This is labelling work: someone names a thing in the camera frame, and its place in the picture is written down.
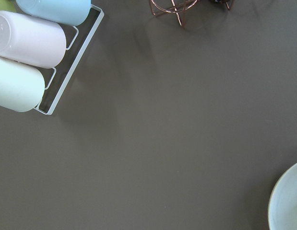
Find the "light blue plastic cup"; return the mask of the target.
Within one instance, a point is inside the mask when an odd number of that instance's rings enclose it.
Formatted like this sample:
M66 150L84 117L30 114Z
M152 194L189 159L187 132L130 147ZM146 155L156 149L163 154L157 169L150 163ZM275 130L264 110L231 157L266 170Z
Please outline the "light blue plastic cup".
M34 17L78 26L87 18L90 0L17 0L19 8Z

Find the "mint green plastic cup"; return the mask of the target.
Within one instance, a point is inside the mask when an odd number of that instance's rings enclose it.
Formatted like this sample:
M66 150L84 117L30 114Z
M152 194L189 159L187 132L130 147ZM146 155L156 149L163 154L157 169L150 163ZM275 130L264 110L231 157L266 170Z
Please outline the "mint green plastic cup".
M42 100L44 77L28 65L0 57L0 106L27 112Z

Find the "pale pink plastic cup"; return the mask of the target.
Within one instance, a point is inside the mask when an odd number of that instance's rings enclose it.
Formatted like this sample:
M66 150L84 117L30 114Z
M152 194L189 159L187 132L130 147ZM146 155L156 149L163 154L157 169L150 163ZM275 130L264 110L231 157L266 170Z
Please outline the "pale pink plastic cup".
M55 22L10 11L0 11L0 56L51 69L66 52L66 36Z

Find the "white round plate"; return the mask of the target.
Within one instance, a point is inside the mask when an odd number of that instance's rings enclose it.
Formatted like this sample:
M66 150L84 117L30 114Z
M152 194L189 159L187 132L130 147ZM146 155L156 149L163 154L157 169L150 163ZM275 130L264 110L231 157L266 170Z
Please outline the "white round plate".
M275 184L268 205L271 230L297 230L297 163Z

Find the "yellow-green plastic cup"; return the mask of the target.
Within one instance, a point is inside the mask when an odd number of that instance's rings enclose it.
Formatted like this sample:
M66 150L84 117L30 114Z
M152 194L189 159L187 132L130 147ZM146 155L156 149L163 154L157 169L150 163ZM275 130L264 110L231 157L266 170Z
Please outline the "yellow-green plastic cup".
M13 0L0 0L0 11L16 12Z

